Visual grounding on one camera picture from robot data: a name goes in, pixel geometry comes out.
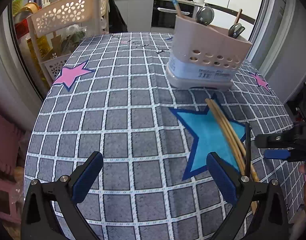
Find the black spoon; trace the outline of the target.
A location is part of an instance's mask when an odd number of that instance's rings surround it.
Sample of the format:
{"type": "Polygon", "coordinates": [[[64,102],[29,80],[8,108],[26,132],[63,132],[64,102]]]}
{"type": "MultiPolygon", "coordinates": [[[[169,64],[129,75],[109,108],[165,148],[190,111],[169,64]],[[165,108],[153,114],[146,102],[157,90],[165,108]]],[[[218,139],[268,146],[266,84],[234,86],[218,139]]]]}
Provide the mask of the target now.
{"type": "Polygon", "coordinates": [[[196,13],[196,22],[202,25],[209,25],[214,19],[214,10],[209,6],[201,7],[196,13]]]}
{"type": "Polygon", "coordinates": [[[228,30],[228,36],[231,38],[237,38],[243,31],[245,27],[241,23],[233,24],[228,30]]]}

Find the pink plastic stool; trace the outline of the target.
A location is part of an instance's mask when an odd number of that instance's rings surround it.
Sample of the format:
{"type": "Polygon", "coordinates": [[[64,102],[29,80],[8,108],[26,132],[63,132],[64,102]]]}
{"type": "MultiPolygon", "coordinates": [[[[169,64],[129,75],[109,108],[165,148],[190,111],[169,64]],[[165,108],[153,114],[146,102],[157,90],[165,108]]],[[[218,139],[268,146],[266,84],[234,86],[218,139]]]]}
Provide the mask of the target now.
{"type": "Polygon", "coordinates": [[[19,141],[23,135],[21,129],[0,115],[0,218],[19,224],[21,215],[16,206],[16,182],[9,180],[14,174],[19,150],[19,141]]]}

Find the grey checked tablecloth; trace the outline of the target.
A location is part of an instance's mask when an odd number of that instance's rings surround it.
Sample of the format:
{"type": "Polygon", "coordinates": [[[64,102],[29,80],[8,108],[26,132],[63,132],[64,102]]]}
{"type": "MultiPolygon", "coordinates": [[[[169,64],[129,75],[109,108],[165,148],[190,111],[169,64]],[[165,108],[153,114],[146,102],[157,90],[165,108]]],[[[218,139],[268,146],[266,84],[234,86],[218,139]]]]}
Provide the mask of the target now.
{"type": "Polygon", "coordinates": [[[29,142],[24,187],[55,181],[94,152],[104,164],[79,210],[101,239],[210,239],[228,215],[208,171],[183,180],[193,136],[173,108],[204,111],[216,97],[251,134],[292,125],[271,89],[243,62],[225,92],[173,88],[166,77],[172,37],[123,33],[85,39],[68,59],[89,74],[48,92],[29,142]]]}

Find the pink utensil holder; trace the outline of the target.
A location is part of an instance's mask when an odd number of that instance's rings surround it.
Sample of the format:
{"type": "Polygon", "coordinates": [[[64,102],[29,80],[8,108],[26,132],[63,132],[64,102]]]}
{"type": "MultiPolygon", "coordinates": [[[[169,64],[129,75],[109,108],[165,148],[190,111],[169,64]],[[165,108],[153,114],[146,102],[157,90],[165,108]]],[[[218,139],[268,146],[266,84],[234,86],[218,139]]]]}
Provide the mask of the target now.
{"type": "Polygon", "coordinates": [[[252,43],[228,36],[228,29],[202,25],[176,16],[175,31],[166,66],[169,83],[176,88],[205,87],[227,90],[252,43]]]}

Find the brown wooden chopstick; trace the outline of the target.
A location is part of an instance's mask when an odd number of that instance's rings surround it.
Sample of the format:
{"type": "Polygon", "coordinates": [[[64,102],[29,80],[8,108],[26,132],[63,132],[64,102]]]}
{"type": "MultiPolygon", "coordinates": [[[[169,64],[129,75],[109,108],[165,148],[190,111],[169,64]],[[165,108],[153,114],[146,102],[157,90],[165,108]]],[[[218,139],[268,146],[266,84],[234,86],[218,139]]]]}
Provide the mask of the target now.
{"type": "Polygon", "coordinates": [[[234,24],[237,24],[239,22],[241,15],[242,15],[242,9],[239,9],[234,24]]]}

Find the black jacket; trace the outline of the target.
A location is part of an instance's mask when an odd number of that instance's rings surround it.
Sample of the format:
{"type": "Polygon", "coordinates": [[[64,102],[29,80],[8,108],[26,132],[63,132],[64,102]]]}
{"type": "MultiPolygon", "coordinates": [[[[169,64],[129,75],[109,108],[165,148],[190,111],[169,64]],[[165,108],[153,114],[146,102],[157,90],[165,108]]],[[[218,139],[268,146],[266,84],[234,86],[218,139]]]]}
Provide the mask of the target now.
{"type": "Polygon", "coordinates": [[[122,15],[116,6],[114,0],[108,0],[109,3],[109,32],[110,33],[127,33],[127,24],[125,23],[122,15]]]}

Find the beige flower storage rack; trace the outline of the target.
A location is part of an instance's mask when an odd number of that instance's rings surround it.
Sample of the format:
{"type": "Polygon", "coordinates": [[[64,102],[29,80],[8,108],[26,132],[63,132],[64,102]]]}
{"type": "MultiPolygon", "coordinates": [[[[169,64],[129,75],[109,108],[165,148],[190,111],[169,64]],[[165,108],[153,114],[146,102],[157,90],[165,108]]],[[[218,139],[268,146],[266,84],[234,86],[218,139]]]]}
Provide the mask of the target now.
{"type": "Polygon", "coordinates": [[[41,37],[58,38],[86,31],[86,36],[96,36],[109,32],[109,0],[58,0],[40,9],[27,18],[29,35],[38,63],[49,85],[54,77],[47,70],[51,56],[60,56],[61,44],[52,41],[52,49],[42,56],[38,48],[41,37]]]}

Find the black built-in oven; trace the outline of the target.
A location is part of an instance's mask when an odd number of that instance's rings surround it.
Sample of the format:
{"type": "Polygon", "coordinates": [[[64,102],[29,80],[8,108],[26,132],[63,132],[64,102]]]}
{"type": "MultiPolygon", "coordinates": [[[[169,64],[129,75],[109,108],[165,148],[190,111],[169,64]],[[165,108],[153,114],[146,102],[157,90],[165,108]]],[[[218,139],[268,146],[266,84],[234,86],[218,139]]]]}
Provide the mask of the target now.
{"type": "MultiPolygon", "coordinates": [[[[179,3],[179,6],[183,16],[193,16],[193,5],[179,3]]],[[[154,0],[152,8],[151,27],[174,29],[176,15],[177,11],[172,1],[154,0]]]]}

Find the green plastic basket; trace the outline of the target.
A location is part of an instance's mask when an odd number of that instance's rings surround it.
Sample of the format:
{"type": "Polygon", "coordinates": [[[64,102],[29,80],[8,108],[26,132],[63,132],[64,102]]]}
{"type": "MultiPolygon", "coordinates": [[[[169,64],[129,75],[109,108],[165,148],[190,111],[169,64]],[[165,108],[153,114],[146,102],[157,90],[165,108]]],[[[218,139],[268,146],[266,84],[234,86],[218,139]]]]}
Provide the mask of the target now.
{"type": "Polygon", "coordinates": [[[12,15],[17,14],[23,7],[24,0],[12,0],[12,15]]]}

